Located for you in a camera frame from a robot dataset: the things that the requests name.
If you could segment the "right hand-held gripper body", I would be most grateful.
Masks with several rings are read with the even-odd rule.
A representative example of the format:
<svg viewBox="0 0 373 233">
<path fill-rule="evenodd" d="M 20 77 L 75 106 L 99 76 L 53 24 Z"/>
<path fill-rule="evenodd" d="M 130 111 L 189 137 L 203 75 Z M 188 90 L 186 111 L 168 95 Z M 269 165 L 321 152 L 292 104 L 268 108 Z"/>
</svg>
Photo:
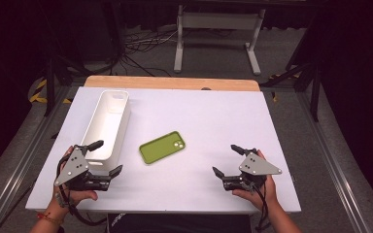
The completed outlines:
<svg viewBox="0 0 373 233">
<path fill-rule="evenodd" d="M 257 191 L 265 184 L 267 175 L 281 175 L 282 170 L 258 155 L 256 149 L 246 150 L 245 159 L 239 165 L 239 176 L 221 179 L 225 190 L 241 189 Z"/>
</svg>

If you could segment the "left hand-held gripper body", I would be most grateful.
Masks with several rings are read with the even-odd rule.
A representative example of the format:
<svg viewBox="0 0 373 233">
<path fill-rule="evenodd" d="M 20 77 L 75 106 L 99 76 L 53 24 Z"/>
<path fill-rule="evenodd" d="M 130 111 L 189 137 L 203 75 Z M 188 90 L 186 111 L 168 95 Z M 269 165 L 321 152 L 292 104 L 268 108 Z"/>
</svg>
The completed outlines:
<svg viewBox="0 0 373 233">
<path fill-rule="evenodd" d="M 55 186 L 64 185 L 70 190 L 102 190 L 107 191 L 111 178 L 109 176 L 92 175 L 89 164 L 85 160 L 88 153 L 86 146 L 74 145 L 73 150 L 58 163 Z"/>
</svg>

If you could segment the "white plastic storage bin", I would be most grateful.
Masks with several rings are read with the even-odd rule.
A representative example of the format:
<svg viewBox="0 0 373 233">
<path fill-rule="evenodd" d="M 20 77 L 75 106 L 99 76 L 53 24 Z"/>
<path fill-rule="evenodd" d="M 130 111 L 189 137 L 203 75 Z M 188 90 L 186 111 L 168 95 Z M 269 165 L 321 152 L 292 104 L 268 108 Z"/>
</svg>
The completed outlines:
<svg viewBox="0 0 373 233">
<path fill-rule="evenodd" d="M 83 145 L 104 142 L 85 156 L 91 170 L 109 172 L 118 166 L 130 114 L 128 92 L 104 90 L 101 93 L 82 140 Z"/>
</svg>

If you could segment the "green phone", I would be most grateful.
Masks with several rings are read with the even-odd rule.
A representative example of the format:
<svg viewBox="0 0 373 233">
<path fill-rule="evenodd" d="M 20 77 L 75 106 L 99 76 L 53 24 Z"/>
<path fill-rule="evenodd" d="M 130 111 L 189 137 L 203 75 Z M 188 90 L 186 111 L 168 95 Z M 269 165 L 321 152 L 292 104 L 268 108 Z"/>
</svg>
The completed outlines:
<svg viewBox="0 0 373 233">
<path fill-rule="evenodd" d="M 139 147 L 139 152 L 146 164 L 153 164 L 176 152 L 184 150 L 186 142 L 178 131 L 167 133 Z"/>
</svg>

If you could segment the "person's right hand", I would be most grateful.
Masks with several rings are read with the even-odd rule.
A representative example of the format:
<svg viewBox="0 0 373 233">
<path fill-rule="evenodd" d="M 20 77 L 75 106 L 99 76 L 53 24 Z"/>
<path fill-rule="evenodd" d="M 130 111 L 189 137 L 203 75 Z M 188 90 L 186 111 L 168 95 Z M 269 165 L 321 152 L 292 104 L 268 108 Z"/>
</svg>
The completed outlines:
<svg viewBox="0 0 373 233">
<path fill-rule="evenodd" d="M 266 176 L 264 187 L 260 192 L 264 196 L 264 201 L 262 201 L 258 194 L 250 193 L 246 190 L 234 189 L 232 194 L 250 201 L 259 210 L 263 208 L 263 204 L 266 204 L 269 214 L 272 215 L 280 208 L 280 204 L 276 194 L 276 186 L 271 175 Z"/>
</svg>

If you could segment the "person's left hand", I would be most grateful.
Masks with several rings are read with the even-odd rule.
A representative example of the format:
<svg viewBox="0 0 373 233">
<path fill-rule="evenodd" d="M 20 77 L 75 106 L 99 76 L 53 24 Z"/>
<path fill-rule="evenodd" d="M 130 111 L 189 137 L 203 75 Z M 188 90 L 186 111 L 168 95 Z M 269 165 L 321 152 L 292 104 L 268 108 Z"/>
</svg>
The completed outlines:
<svg viewBox="0 0 373 233">
<path fill-rule="evenodd" d="M 55 186 L 53 188 L 53 194 L 52 194 L 51 201 L 48 205 L 48 211 L 53 215 L 55 214 L 66 215 L 68 213 L 68 209 L 62 208 L 55 197 L 55 194 L 58 192 L 59 192 L 59 187 Z M 70 200 L 75 206 L 79 205 L 85 199 L 91 199 L 93 201 L 96 201 L 98 199 L 97 193 L 93 190 L 84 190 L 84 191 L 72 190 L 70 191 L 69 189 L 67 189 L 65 193 L 70 196 Z"/>
</svg>

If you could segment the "white table board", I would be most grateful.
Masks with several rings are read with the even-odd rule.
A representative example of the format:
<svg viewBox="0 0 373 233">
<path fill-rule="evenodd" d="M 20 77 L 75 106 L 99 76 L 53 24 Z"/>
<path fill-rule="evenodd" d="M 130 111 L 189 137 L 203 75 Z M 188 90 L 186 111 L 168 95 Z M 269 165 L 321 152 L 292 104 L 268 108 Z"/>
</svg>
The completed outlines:
<svg viewBox="0 0 373 233">
<path fill-rule="evenodd" d="M 301 207 L 276 129 L 259 91 L 132 89 L 130 119 L 120 151 L 123 169 L 85 211 L 105 213 L 252 214 L 247 201 L 224 190 L 214 174 L 236 176 L 243 156 L 232 150 L 256 148 L 281 169 L 276 176 L 282 207 Z M 177 131 L 184 150 L 146 164 L 140 145 Z"/>
</svg>

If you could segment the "person's dark clothing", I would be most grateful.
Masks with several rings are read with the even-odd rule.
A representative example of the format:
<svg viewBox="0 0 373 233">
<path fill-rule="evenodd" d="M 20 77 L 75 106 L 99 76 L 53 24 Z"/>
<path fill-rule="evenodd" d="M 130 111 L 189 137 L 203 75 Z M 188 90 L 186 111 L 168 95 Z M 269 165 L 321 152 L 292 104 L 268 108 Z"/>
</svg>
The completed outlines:
<svg viewBox="0 0 373 233">
<path fill-rule="evenodd" d="M 108 214 L 106 233 L 252 233 L 242 215 Z"/>
</svg>

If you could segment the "yellow black floor tape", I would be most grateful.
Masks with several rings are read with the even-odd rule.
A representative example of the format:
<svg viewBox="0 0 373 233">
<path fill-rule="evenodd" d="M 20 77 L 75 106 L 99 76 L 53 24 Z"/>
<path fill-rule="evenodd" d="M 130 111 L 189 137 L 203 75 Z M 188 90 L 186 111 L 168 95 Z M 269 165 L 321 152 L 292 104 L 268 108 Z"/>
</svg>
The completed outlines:
<svg viewBox="0 0 373 233">
<path fill-rule="evenodd" d="M 41 92 L 47 85 L 46 79 L 41 79 L 38 85 L 36 86 L 34 92 L 32 93 L 32 96 L 29 98 L 29 101 L 31 103 L 37 102 L 37 103 L 48 103 L 48 99 L 46 97 L 41 96 Z"/>
</svg>

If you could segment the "black metal stand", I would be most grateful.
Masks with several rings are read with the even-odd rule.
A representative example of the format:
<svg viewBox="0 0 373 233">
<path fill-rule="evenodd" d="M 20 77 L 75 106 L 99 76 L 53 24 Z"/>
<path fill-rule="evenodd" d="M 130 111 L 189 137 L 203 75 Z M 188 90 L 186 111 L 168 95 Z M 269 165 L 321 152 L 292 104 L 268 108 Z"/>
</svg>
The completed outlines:
<svg viewBox="0 0 373 233">
<path fill-rule="evenodd" d="M 48 99 L 55 106 L 55 82 L 70 85 L 112 69 L 122 57 L 122 41 L 113 0 L 33 0 L 45 55 Z"/>
<path fill-rule="evenodd" d="M 298 75 L 298 78 L 292 84 L 292 88 L 296 92 L 304 92 L 309 85 L 312 86 L 309 112 L 315 122 L 319 121 L 318 104 L 321 84 L 321 75 L 319 71 L 320 29 L 318 19 L 319 15 L 315 15 L 308 24 L 304 35 L 296 46 L 296 49 L 286 66 L 286 71 L 276 78 L 269 79 L 267 82 L 259 85 L 260 87 L 273 87 L 288 80 L 292 76 Z"/>
</svg>

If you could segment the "wooden table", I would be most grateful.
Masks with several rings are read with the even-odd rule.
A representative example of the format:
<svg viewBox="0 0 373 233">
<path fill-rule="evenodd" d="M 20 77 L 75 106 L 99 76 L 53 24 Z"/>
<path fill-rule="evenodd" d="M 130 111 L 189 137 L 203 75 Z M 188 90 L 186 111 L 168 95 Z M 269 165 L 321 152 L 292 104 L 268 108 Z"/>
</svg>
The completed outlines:
<svg viewBox="0 0 373 233">
<path fill-rule="evenodd" d="M 89 76 L 85 87 L 260 91 L 258 83 L 253 80 L 179 77 Z"/>
</svg>

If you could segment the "white metal stand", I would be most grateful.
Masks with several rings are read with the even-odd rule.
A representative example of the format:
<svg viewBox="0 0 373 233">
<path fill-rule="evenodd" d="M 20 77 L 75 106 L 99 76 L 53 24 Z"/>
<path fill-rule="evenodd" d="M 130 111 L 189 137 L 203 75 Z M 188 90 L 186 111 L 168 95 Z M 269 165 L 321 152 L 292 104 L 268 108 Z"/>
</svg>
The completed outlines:
<svg viewBox="0 0 373 233">
<path fill-rule="evenodd" d="M 177 15 L 177 46 L 174 60 L 174 72 L 182 72 L 185 28 L 251 30 L 253 36 L 251 40 L 245 44 L 245 50 L 253 73 L 259 76 L 261 71 L 254 48 L 265 13 L 265 9 L 259 10 L 256 14 L 190 13 L 184 10 L 183 5 L 180 5 Z"/>
</svg>

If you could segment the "aluminium floor rail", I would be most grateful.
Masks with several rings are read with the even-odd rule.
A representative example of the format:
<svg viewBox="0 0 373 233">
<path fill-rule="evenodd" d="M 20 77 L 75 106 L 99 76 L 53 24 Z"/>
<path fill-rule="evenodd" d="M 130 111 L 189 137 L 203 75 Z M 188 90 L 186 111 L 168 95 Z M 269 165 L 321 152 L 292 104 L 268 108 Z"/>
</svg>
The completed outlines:
<svg viewBox="0 0 373 233">
<path fill-rule="evenodd" d="M 373 233 L 373 190 L 359 171 L 344 138 L 337 127 L 333 128 L 332 119 L 315 121 L 307 94 L 297 93 L 296 97 L 354 231 Z"/>
<path fill-rule="evenodd" d="M 15 195 L 22 184 L 22 181 L 28 172 L 30 164 L 37 153 L 37 150 L 51 125 L 51 122 L 62 106 L 63 99 L 69 92 L 68 86 L 62 86 L 54 95 L 51 105 L 47 107 L 51 108 L 50 113 L 47 116 L 43 116 L 39 125 L 37 126 L 34 134 L 32 135 L 31 141 L 27 145 L 25 152 L 17 160 L 15 170 L 9 176 L 9 179 L 5 182 L 5 186 L 0 194 L 0 223 L 3 221 L 4 216 L 9 212 L 11 202 L 14 200 Z"/>
</svg>

